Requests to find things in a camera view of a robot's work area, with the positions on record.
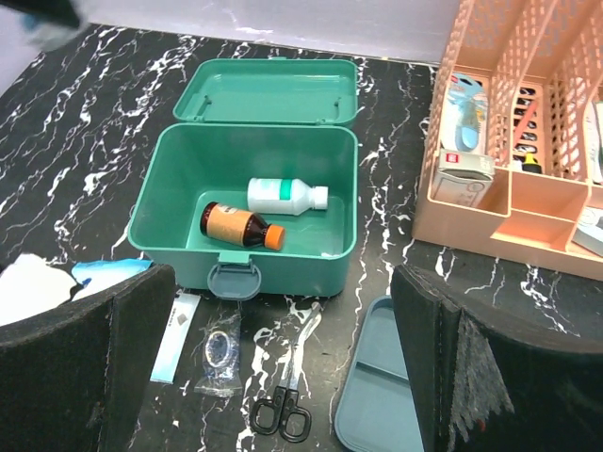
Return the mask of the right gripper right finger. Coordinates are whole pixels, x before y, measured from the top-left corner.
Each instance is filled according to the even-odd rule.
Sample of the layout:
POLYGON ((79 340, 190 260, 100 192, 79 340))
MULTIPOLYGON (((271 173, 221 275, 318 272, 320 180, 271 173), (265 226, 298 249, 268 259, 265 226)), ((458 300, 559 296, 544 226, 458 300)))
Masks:
POLYGON ((602 344, 397 266, 391 296, 428 451, 598 451, 602 344))

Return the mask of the white green medicine bottle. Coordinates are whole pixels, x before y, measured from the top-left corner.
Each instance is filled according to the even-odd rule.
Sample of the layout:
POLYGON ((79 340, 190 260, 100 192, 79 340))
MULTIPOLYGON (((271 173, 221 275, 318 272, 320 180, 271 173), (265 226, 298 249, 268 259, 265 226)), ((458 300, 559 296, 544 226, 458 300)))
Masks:
POLYGON ((307 210, 328 208, 329 188, 309 186, 300 179, 252 178, 247 204, 252 212, 299 216, 307 210))

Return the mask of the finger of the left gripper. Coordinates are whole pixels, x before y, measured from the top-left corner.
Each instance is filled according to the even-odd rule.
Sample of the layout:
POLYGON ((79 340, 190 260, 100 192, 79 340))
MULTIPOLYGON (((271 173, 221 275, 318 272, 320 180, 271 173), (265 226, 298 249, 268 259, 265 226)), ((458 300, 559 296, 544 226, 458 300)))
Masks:
POLYGON ((82 23, 81 14, 71 0, 1 0, 1 5, 70 28, 82 23))

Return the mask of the blue cotton swab bag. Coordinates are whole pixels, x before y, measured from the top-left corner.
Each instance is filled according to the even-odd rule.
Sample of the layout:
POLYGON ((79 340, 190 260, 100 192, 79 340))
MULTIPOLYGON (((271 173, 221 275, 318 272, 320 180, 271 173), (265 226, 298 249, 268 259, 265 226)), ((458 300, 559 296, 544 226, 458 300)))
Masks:
POLYGON ((141 259, 77 263, 72 268, 72 275, 82 288, 73 296, 73 300, 102 292, 146 271, 151 265, 150 260, 141 259))

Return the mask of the brown bottle orange cap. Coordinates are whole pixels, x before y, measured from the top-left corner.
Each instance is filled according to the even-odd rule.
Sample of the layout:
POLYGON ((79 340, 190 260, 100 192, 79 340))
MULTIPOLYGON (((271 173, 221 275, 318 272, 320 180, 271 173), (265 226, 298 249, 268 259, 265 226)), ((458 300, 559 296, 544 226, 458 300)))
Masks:
POLYGON ((210 202, 201 213, 203 235, 242 248, 264 247, 279 251, 285 241, 285 228, 267 223, 253 212, 227 204, 210 202))

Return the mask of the green medicine kit box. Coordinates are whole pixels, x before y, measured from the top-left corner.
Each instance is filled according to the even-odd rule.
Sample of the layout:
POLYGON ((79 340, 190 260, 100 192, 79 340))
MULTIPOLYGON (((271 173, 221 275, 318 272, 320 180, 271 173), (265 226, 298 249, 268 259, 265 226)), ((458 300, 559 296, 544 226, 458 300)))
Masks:
POLYGON ((331 297, 357 239, 357 68, 202 63, 159 136, 128 239, 185 288, 331 297))

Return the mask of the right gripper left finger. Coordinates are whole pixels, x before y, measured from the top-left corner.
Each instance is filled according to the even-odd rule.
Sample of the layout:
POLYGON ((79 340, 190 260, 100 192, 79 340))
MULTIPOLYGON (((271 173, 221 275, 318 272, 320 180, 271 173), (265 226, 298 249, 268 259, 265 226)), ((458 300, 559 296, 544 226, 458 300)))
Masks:
POLYGON ((171 266, 1 329, 4 451, 124 451, 175 296, 171 266))

